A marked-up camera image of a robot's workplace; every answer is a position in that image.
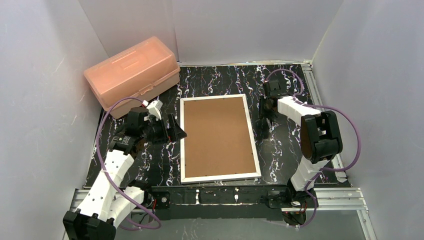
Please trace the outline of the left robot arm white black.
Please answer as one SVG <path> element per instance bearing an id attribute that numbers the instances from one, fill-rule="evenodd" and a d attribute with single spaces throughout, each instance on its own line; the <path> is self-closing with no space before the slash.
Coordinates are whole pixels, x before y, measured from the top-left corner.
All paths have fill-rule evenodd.
<path id="1" fill-rule="evenodd" d="M 101 171 L 88 194 L 75 210 L 63 217 L 69 240 L 113 240 L 117 228 L 135 208 L 141 208 L 156 221 L 158 218 L 147 206 L 146 183 L 134 180 L 125 189 L 120 184 L 145 143 L 162 145 L 177 142 L 187 134 L 176 123 L 174 114 L 162 117 L 156 107 L 134 107 L 113 135 Z"/>

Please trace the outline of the white picture frame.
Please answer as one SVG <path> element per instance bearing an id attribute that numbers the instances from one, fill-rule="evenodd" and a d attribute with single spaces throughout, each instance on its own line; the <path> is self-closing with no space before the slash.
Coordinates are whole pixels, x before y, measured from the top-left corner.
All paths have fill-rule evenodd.
<path id="1" fill-rule="evenodd" d="M 180 100 L 182 184 L 262 176 L 245 94 Z"/>

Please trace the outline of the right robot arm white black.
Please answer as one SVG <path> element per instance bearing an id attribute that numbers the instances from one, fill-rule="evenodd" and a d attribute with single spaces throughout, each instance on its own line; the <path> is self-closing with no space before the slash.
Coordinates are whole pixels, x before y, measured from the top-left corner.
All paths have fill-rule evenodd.
<path id="1" fill-rule="evenodd" d="M 300 126 L 302 159 L 287 186 L 292 193 L 309 190 L 314 186 L 313 177 L 343 149 L 337 115 L 301 103 L 283 90 L 278 80 L 268 80 L 262 86 L 259 116 L 268 126 L 280 115 Z"/>

